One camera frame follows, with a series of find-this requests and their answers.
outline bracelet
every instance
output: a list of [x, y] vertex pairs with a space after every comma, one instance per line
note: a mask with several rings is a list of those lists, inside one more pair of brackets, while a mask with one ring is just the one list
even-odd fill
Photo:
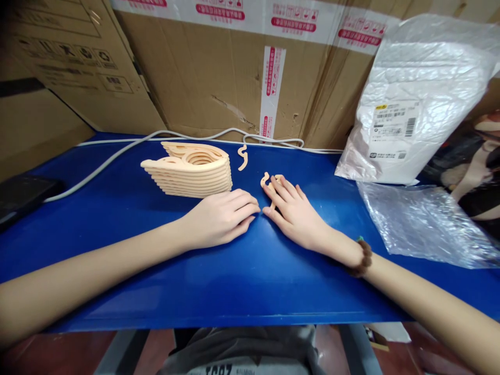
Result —
[[373, 254], [373, 252], [371, 251], [371, 246], [366, 243], [363, 237], [360, 236], [357, 243], [363, 249], [363, 259], [358, 266], [349, 268], [347, 270], [347, 273], [352, 277], [360, 278], [365, 275], [366, 271], [368, 271], [368, 267], [371, 266], [371, 255]]

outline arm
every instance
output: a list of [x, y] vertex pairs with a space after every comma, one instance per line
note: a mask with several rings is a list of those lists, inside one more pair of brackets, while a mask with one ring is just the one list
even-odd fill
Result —
[[232, 241], [247, 231], [257, 212], [257, 200], [240, 189], [212, 195], [172, 223], [1, 284], [0, 348], [148, 267]]
[[[328, 226], [316, 213], [300, 187], [281, 178], [283, 186], [271, 182], [276, 190], [264, 186], [280, 209], [262, 211], [292, 241], [325, 254], [347, 267], [360, 264], [361, 247], [343, 233]], [[365, 280], [399, 304], [419, 323], [453, 350], [480, 374], [496, 374], [500, 369], [500, 324], [429, 281], [373, 254]]]

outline forearm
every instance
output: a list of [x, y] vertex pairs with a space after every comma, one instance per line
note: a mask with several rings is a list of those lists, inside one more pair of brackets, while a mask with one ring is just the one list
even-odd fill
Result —
[[480, 374], [498, 374], [500, 324], [431, 282], [377, 254], [365, 280], [413, 316]]
[[0, 285], [0, 348], [36, 333], [142, 270], [183, 252], [175, 222]]

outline white plastic bag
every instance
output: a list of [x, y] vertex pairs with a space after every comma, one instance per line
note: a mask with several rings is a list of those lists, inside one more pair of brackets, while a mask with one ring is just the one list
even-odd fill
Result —
[[421, 15], [389, 29], [335, 171], [412, 184], [497, 72], [500, 27]]

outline table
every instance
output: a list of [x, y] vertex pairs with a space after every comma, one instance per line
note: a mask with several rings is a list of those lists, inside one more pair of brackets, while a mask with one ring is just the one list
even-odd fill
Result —
[[[130, 138], [98, 133], [94, 139]], [[339, 156], [248, 147], [239, 172], [237, 144], [212, 143], [230, 155], [233, 188], [269, 205], [260, 188], [267, 171], [300, 184], [325, 221], [378, 254], [500, 319], [500, 270], [467, 270], [389, 255], [356, 184], [334, 176]], [[73, 186], [126, 144], [76, 147], [33, 173]], [[159, 159], [145, 142], [116, 159], [81, 190], [43, 205], [0, 235], [0, 282], [124, 240], [173, 221], [199, 200], [165, 195], [140, 167]], [[57, 322], [53, 332], [409, 320], [375, 288], [349, 277], [322, 255], [292, 243], [264, 215], [230, 244], [169, 260], [93, 299]]]

